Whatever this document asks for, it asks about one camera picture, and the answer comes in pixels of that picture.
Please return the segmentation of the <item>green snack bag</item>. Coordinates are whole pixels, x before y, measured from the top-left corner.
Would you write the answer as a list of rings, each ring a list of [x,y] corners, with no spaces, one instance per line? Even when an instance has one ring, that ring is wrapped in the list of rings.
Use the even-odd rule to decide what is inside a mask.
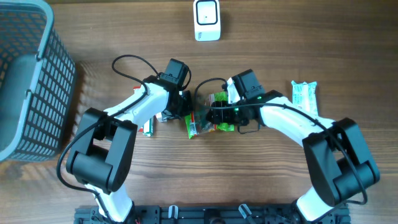
[[[210,106],[215,101],[227,101],[228,94],[225,91],[209,94],[207,97],[199,95],[199,103],[206,106]],[[185,117],[185,123],[187,127],[188,138],[191,139],[194,136],[213,132],[216,130],[233,132],[234,125],[221,123],[213,124],[206,119],[207,110],[197,108]]]

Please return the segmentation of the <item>dark grey plastic basket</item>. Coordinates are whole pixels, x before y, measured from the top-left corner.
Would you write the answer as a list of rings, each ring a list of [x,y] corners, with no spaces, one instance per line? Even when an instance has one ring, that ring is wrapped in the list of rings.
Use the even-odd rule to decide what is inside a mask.
[[[76,67],[45,1],[1,1],[1,160],[54,158],[76,84]]]

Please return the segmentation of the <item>white barcode scanner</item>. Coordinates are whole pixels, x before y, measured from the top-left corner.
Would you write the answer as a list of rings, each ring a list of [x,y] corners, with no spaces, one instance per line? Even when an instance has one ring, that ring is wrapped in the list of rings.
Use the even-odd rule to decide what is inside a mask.
[[[221,37],[219,0],[194,0],[193,21],[196,41],[219,40]]]

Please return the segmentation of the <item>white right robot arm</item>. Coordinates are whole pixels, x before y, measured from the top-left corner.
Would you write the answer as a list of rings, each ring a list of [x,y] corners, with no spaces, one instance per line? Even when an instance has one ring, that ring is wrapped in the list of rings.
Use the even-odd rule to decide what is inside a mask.
[[[228,99],[208,107],[209,122],[241,127],[255,120],[302,146],[312,186],[292,204],[291,223],[319,222],[347,203],[367,203],[366,190],[381,175],[355,121],[306,112],[278,91],[265,91],[252,70],[229,78],[222,87]]]

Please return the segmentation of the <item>light blue tissue pack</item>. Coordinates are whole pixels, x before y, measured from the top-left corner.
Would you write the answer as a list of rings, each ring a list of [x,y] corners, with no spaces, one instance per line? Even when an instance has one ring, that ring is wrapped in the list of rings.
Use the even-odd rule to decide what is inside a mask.
[[[318,106],[315,93],[317,82],[296,83],[295,81],[291,81],[291,84],[292,103],[304,111],[318,116]]]

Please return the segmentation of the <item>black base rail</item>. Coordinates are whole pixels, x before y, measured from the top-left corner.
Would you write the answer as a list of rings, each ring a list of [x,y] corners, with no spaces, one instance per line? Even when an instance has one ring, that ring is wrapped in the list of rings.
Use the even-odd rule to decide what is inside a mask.
[[[143,224],[177,224],[177,223],[323,223],[323,224],[349,224],[351,217],[347,205],[332,211],[317,222],[305,221],[298,210],[291,204],[267,204],[264,206],[248,206],[251,215],[244,215],[243,208],[246,204],[233,207],[160,207],[158,205],[134,206],[132,218],[127,218],[124,223]],[[75,209],[74,222],[79,224],[110,223],[99,208],[80,207]]]

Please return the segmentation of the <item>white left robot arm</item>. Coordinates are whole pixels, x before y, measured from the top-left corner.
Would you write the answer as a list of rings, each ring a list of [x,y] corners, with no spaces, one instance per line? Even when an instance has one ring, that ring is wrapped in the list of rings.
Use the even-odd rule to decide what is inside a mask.
[[[150,76],[120,104],[83,114],[77,134],[61,159],[76,178],[79,191],[93,194],[101,221],[135,223],[133,200],[124,182],[131,168],[136,135],[157,114],[182,118],[192,110],[190,92],[182,82]]]

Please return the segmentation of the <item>dark green gum pack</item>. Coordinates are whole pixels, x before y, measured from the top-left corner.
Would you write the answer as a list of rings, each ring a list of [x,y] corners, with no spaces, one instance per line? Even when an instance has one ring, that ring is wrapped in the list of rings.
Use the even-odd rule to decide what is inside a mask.
[[[154,135],[154,119],[150,118],[142,127],[143,135],[152,137]]]

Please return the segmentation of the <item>red white small box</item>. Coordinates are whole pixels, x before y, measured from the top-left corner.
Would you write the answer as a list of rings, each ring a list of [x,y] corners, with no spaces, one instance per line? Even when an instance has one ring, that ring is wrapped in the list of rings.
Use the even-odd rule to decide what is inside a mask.
[[[160,122],[160,123],[165,123],[169,120],[169,115],[164,112],[157,113],[155,115],[155,117],[158,120],[158,122]]]

